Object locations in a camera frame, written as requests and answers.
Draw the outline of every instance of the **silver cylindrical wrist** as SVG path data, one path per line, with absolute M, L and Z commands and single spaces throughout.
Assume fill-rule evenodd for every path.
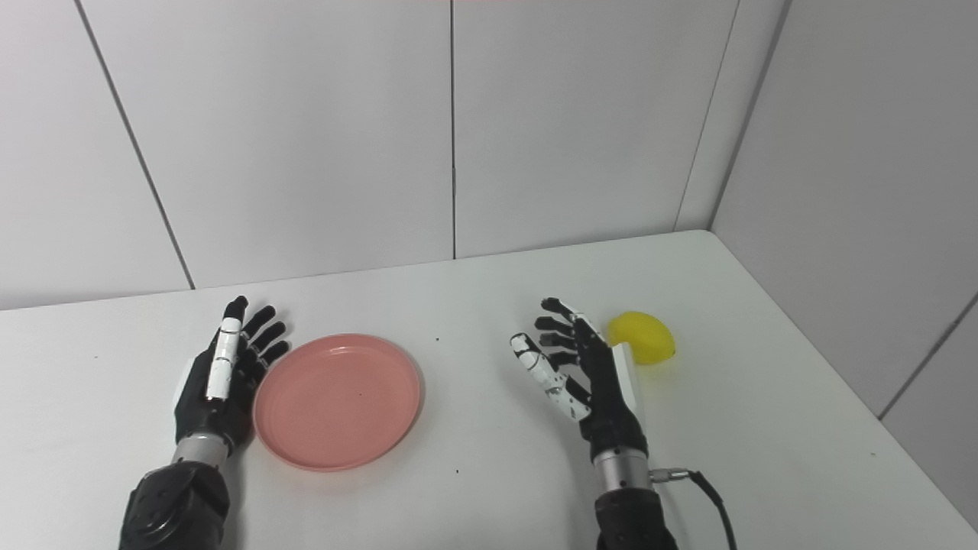
M 593 462 L 603 492 L 626 487 L 648 489 L 648 457 L 631 447 L 608 449 Z
M 197 432 L 180 439 L 173 453 L 173 463 L 203 462 L 220 470 L 228 459 L 228 445 L 217 434 Z

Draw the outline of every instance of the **yellow lemon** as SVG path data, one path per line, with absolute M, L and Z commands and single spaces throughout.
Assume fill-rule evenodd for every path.
M 672 333 L 655 317 L 640 311 L 626 311 L 608 323 L 608 343 L 627 342 L 635 362 L 651 365 L 676 354 Z

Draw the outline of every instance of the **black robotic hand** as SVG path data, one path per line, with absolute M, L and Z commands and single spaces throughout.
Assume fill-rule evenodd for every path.
M 247 299 L 239 296 L 228 304 L 224 318 L 242 321 L 246 307 Z M 220 329 L 207 349 L 194 359 L 187 383 L 173 411 L 177 423 L 177 442 L 191 434 L 220 435 L 228 445 L 229 455 L 245 443 L 251 434 L 251 405 L 255 391 L 269 366 L 289 351 L 288 342 L 272 344 L 286 331 L 282 321 L 258 334 L 273 317 L 275 308 L 266 305 L 242 327 L 226 399 L 207 399 L 205 396 Z
M 611 347 L 598 329 L 579 311 L 557 298 L 540 304 L 558 315 L 538 317 L 534 324 L 546 331 L 540 345 L 561 348 L 547 355 L 524 333 L 512 337 L 516 356 L 547 395 L 572 420 L 580 423 L 581 436 L 591 444 L 591 459 L 615 447 L 628 447 L 648 454 L 642 425 L 622 397 Z M 588 393 L 573 378 L 560 374 L 562 365 L 577 364 L 591 382 Z
M 287 342 L 272 344 L 286 331 L 283 323 L 258 334 L 275 308 L 265 306 L 242 327 L 246 307 L 245 297 L 229 303 L 221 328 L 195 358 L 174 410 L 173 462 L 143 476 L 129 494 L 120 550 L 220 546 L 231 507 L 220 467 L 251 434 L 251 406 L 269 365 L 289 351 Z M 222 368 L 219 376 L 211 372 L 213 365 Z
M 545 331 L 540 345 L 561 350 L 547 355 L 524 333 L 510 344 L 547 397 L 579 423 L 581 436 L 591 444 L 591 462 L 603 490 L 595 502 L 599 550 L 675 550 L 659 496 L 651 489 L 648 443 L 622 396 L 611 347 L 584 314 L 559 299 L 546 298 L 541 306 L 562 320 L 537 318 L 536 328 Z M 590 392 L 558 371 L 568 364 L 581 367 Z

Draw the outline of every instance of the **black cable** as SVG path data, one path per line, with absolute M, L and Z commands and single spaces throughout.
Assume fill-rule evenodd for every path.
M 713 504 L 720 511 L 720 520 L 724 523 L 724 532 L 727 534 L 727 545 L 730 550 L 736 550 L 736 539 L 734 538 L 734 526 L 731 525 L 731 517 L 727 515 L 727 507 L 724 506 L 724 499 L 720 498 L 720 493 L 703 476 L 701 472 L 689 472 L 689 479 L 703 489 L 706 496 L 713 501 Z

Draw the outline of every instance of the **white wall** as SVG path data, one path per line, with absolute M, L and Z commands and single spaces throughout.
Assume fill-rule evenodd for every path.
M 875 413 L 978 291 L 976 23 L 794 0 L 714 226 Z
M 779 2 L 2 8 L 0 307 L 705 227 Z
M 447 3 L 83 4 L 199 286 L 452 257 Z
M 0 3 L 0 309 L 187 288 L 74 5 Z
M 978 528 L 978 313 L 974 309 L 893 405 L 883 424 Z
M 459 256 L 671 231 L 736 5 L 457 2 Z

